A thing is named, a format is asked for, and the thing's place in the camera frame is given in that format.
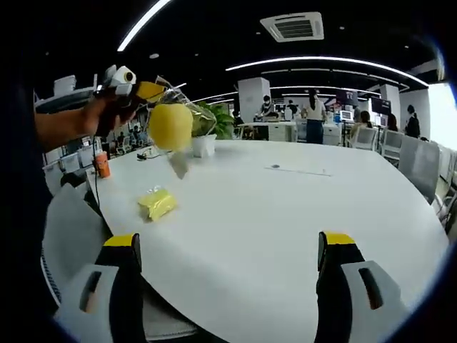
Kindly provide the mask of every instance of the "cable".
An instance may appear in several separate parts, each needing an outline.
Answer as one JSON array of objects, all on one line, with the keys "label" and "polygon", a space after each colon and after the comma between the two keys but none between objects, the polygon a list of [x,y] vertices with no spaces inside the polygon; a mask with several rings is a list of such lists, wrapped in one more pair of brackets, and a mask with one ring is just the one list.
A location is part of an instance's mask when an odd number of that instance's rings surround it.
[{"label": "cable", "polygon": [[97,195],[97,204],[98,204],[98,206],[100,208],[99,187],[97,186],[97,176],[98,176],[98,173],[99,173],[99,168],[98,168],[96,160],[95,160],[95,135],[92,138],[92,151],[93,151],[93,154],[94,154],[95,192],[96,192],[96,195]]},{"label": "cable", "polygon": [[146,148],[141,154],[136,154],[136,158],[138,161],[146,161],[147,159],[156,159],[157,157],[167,155],[171,152],[171,150],[165,151],[163,154],[161,154],[159,151],[157,152],[157,155],[153,156],[148,156],[148,151],[149,155],[151,155],[151,150],[154,149],[156,146],[152,146],[149,148]]}]

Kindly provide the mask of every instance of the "orange cup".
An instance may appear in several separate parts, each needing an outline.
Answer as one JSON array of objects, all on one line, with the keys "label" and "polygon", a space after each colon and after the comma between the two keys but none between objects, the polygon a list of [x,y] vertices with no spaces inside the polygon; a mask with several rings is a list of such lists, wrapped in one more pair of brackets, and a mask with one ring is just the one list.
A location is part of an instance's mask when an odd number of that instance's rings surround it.
[{"label": "orange cup", "polygon": [[111,175],[106,151],[102,151],[95,156],[95,165],[101,177],[109,177]]}]

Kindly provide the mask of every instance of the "white pillar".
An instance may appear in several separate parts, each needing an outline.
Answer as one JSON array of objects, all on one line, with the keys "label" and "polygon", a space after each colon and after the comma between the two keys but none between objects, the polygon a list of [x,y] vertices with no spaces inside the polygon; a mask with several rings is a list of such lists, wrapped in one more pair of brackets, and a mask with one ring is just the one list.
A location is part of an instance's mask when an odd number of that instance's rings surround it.
[{"label": "white pillar", "polygon": [[401,105],[400,105],[400,93],[398,92],[398,87],[391,86],[390,84],[385,84],[381,88],[381,96],[385,100],[391,102],[391,111],[392,114],[397,118],[397,126],[400,126],[401,123]]},{"label": "white pillar", "polygon": [[238,81],[240,115],[245,123],[251,123],[260,111],[263,97],[270,94],[270,81],[261,77]]},{"label": "white pillar", "polygon": [[409,119],[408,106],[413,105],[417,113],[417,118],[419,119],[419,125],[421,126],[421,136],[424,136],[428,139],[431,138],[432,99],[430,99],[429,94],[430,89],[407,91],[400,94],[402,120],[401,123],[397,123],[399,129],[405,129],[406,122]]}]

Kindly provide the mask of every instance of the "white round table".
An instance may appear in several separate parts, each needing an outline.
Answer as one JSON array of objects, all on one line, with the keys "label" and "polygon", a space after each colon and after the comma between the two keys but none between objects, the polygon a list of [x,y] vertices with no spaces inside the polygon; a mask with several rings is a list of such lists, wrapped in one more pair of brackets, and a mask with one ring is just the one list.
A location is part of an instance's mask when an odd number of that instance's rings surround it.
[{"label": "white round table", "polygon": [[[409,309],[448,246],[433,208],[372,151],[217,141],[215,156],[192,159],[183,180],[164,156],[137,161],[134,152],[109,166],[98,189],[113,234],[138,232],[146,281],[231,343],[314,340],[320,231],[353,237],[398,283]],[[155,186],[179,207],[152,223],[137,199]]]}]

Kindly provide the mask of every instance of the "potted plant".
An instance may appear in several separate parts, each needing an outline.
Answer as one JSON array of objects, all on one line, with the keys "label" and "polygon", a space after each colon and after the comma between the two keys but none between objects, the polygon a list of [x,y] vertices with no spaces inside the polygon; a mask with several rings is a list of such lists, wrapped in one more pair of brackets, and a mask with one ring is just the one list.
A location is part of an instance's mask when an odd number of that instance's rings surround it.
[{"label": "potted plant", "polygon": [[194,119],[192,127],[192,150],[195,157],[208,157],[214,155],[214,145],[217,139],[230,139],[233,129],[233,118],[229,116],[222,106],[208,105],[199,102],[198,105],[214,115],[214,120],[205,116]]}]

